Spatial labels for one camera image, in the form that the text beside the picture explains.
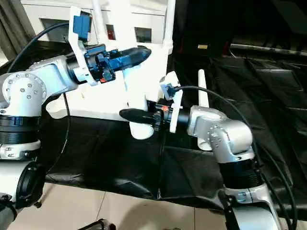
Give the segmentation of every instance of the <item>white pole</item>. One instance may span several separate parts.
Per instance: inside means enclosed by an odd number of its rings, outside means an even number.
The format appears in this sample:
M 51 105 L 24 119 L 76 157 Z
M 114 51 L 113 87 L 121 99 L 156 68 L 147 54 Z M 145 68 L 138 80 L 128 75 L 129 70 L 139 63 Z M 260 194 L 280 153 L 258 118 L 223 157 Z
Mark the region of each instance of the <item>white pole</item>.
M 97 41 L 98 44 L 105 44 L 108 41 L 106 27 L 102 18 L 101 7 L 99 4 L 99 0 L 92 0 L 95 24 L 97 30 Z
M 165 20 L 165 33 L 163 46 L 168 48 L 168 54 L 173 51 L 173 28 L 174 28 L 174 17 L 175 17 L 175 5 L 176 0 L 167 1 L 166 20 Z
M 205 71 L 203 69 L 198 70 L 198 86 L 207 88 Z M 208 94 L 203 91 L 198 91 L 198 102 L 199 106 L 209 107 Z M 210 151 L 211 146 L 205 140 L 198 138 L 197 139 L 198 148 L 204 151 Z
M 136 36 L 132 24 L 129 0 L 110 0 L 115 38 L 119 50 L 137 47 Z M 144 74 L 140 65 L 123 71 L 127 100 L 130 108 L 148 110 L 143 83 Z M 150 125 L 130 122 L 130 131 L 136 139 L 149 138 L 154 130 Z

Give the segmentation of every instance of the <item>black cable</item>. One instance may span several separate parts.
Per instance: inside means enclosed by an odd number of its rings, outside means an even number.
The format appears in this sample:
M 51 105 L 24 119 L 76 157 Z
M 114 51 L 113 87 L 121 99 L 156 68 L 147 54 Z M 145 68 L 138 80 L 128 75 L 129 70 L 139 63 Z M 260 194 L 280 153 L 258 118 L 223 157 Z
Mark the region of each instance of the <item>black cable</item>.
M 0 200 L 0 210 L 5 209 L 5 207 L 9 208 L 12 211 L 13 216 L 14 216 L 13 221 L 16 220 L 16 217 L 18 215 L 14 204 L 15 204 L 15 202 L 12 202 L 12 201 L 9 201 L 9 200 Z
M 179 90 L 200 90 L 200 91 L 204 91 L 206 93 L 209 93 L 209 94 L 212 94 L 212 95 L 216 96 L 217 98 L 221 99 L 222 101 L 224 101 L 225 103 L 230 105 L 237 112 L 237 114 L 241 117 L 243 122 L 251 129 L 251 126 L 250 126 L 249 122 L 247 121 L 247 119 L 244 117 L 244 115 L 231 102 L 229 102 L 226 98 L 224 98 L 223 96 L 219 95 L 218 93 L 216 93 L 214 91 L 211 91 L 211 90 L 208 90 L 208 89 L 205 89 L 203 87 L 199 87 L 199 86 L 180 86 L 180 87 L 175 87 L 174 90 L 176 92 L 179 91 Z M 256 155 L 257 159 L 260 160 L 260 157 L 259 157 L 259 154 L 258 154 L 258 148 L 257 148 L 257 144 L 256 144 L 255 140 L 253 140 L 252 147 L 254 149 L 254 152 L 255 152 L 255 155 Z M 294 200 L 293 193 L 292 193 L 292 191 L 290 189 L 290 186 L 289 186 L 287 180 L 285 179 L 285 176 L 284 176 L 283 172 L 281 171 L 281 169 L 277 165 L 276 161 L 272 158 L 272 156 L 269 153 L 266 153 L 266 154 L 269 156 L 270 160 L 273 162 L 273 164 L 276 167 L 278 173 L 280 174 L 280 176 L 282 178 L 282 181 L 284 183 L 284 186 L 285 186 L 285 188 L 286 188 L 286 190 L 288 192 L 288 195 L 290 197 L 292 211 L 293 211 L 293 222 L 292 222 L 291 228 L 289 228 L 289 229 L 290 230 L 295 230 L 296 226 L 297 226 L 297 208 L 296 208 L 296 205 L 295 205 L 295 200 Z M 273 190 L 272 186 L 271 186 L 271 188 L 272 188 L 271 189 L 272 193 L 277 196 L 277 194 Z M 281 208 L 281 210 L 284 213 L 285 217 L 288 216 L 288 213 L 286 212 L 284 207 Z
M 42 32 L 40 32 L 39 34 L 37 34 L 34 38 L 32 38 L 32 40 L 22 49 L 22 51 L 17 55 L 17 57 L 14 59 L 14 61 L 11 63 L 7 73 L 10 73 L 11 70 L 13 69 L 14 65 L 16 64 L 16 62 L 22 57 L 22 55 L 25 54 L 25 52 L 27 51 L 27 49 L 34 43 L 36 42 L 41 36 L 43 36 L 44 34 L 50 32 L 51 30 L 54 30 L 58 27 L 61 26 L 66 26 L 69 25 L 69 23 L 59 23 L 56 25 L 52 25 L 50 27 L 48 27 L 47 29 L 43 30 Z
M 71 114 L 70 114 L 69 107 L 68 107 L 66 93 L 63 93 L 63 96 L 64 96 L 65 107 L 66 107 L 66 110 L 67 110 L 67 128 L 66 128 L 66 134 L 65 134 L 65 141 L 64 141 L 64 144 L 62 146 L 60 154 L 57 156 L 53 165 L 48 169 L 46 174 L 48 174 L 54 168 L 54 166 L 58 163 L 59 159 L 61 158 L 61 156 L 65 152 L 65 149 L 66 149 L 67 143 L 68 143 L 68 136 L 69 136 L 69 131 L 70 131 L 70 127 L 71 127 Z
M 262 178 L 264 179 L 265 183 L 268 185 L 268 188 L 270 189 L 273 197 L 275 198 L 276 202 L 278 203 L 280 210 L 284 213 L 284 219 L 287 222 L 288 229 L 289 230 L 295 230 L 295 229 L 293 229 L 293 227 L 291 225 L 291 220 L 290 220 L 290 217 L 288 215 L 288 212 L 284 208 L 283 203 L 280 200 L 280 198 L 278 197 L 278 195 L 277 195 L 276 191 L 274 190 L 272 184 L 270 183 L 270 181 L 266 178 L 266 176 L 264 174 L 262 174 L 262 176 L 263 176 Z
M 291 191 L 291 188 L 290 188 L 290 185 L 289 183 L 287 182 L 286 180 L 286 177 L 284 176 L 284 173 L 282 172 L 281 168 L 278 166 L 276 160 L 274 160 L 274 158 L 266 151 L 264 150 L 264 152 L 266 153 L 266 155 L 270 158 L 270 160 L 272 161 L 272 163 L 274 164 L 275 168 L 277 169 L 280 177 L 281 177 L 281 180 L 287 190 L 287 194 L 289 195 L 290 197 L 290 204 L 291 204 L 291 209 L 292 209 L 292 229 L 296 229 L 297 227 L 297 208 L 296 208 L 296 202 L 295 202 L 295 199 L 294 199 L 294 195 Z
M 233 56 L 234 58 L 237 58 L 237 56 L 234 55 L 234 53 L 230 50 L 230 48 L 228 48 L 228 52 L 230 53 L 231 56 Z

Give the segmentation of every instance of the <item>floor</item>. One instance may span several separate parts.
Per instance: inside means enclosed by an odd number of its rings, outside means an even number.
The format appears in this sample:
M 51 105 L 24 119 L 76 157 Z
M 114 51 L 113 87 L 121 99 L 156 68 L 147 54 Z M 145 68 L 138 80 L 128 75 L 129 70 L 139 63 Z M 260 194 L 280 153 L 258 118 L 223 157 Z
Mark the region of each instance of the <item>floor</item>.
M 118 230 L 225 230 L 205 209 L 126 195 L 46 184 L 40 209 L 24 209 L 9 230 L 77 230 L 104 218 Z

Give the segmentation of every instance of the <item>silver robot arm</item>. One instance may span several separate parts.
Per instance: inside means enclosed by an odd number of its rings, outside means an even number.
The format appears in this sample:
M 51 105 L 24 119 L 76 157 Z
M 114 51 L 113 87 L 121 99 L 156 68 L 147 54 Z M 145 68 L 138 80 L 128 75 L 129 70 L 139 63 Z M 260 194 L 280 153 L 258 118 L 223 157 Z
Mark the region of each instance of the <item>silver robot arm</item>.
M 224 181 L 221 203 L 224 206 L 226 226 L 229 230 L 281 230 L 281 224 L 273 206 L 270 192 L 262 179 L 249 127 L 224 113 L 201 106 L 190 111 L 180 108 L 177 76 L 169 73 L 160 85 L 170 106 L 165 101 L 155 105 L 155 111 L 136 109 L 120 111 L 120 115 L 133 122 L 148 123 L 158 130 L 161 125 L 175 124 L 186 129 L 188 135 L 208 142 L 219 164 Z
M 26 71 L 0 76 L 0 229 L 42 195 L 46 170 L 36 162 L 42 104 L 51 96 L 115 79 L 115 71 L 139 65 L 151 50 L 134 47 L 106 51 L 105 45 L 84 48 L 89 15 L 71 8 L 69 42 L 73 54 L 34 63 Z
M 249 127 L 215 109 L 193 106 L 187 131 L 190 136 L 208 141 L 219 164 L 228 229 L 281 230 L 251 147 Z

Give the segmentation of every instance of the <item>white cabinet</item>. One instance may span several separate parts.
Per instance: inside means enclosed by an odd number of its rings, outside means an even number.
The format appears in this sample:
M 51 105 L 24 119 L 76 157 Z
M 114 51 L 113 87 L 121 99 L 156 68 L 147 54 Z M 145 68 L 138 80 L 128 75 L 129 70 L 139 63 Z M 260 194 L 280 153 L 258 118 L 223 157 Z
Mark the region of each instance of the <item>white cabinet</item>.
M 91 0 L 22 0 L 21 3 L 36 34 L 52 24 L 68 21 L 70 6 L 80 7 L 82 11 L 93 15 Z M 130 0 L 130 3 L 133 26 L 138 42 L 161 44 L 164 36 L 167 0 Z M 100 0 L 100 5 L 109 39 L 114 39 L 112 13 L 108 0 Z M 66 28 L 56 30 L 43 36 L 40 40 L 64 41 L 65 33 L 67 33 Z M 97 44 L 94 20 L 89 44 Z
M 61 22 L 68 22 L 70 17 L 69 7 L 59 6 L 42 6 L 42 5 L 24 5 L 24 9 L 28 15 L 31 25 L 36 34 L 51 26 Z M 82 11 L 91 13 L 89 9 L 82 9 Z M 57 28 L 54 31 L 41 37 L 41 41 L 65 41 L 68 36 L 68 26 Z M 96 32 L 94 24 L 91 27 L 89 36 L 89 45 L 97 44 Z

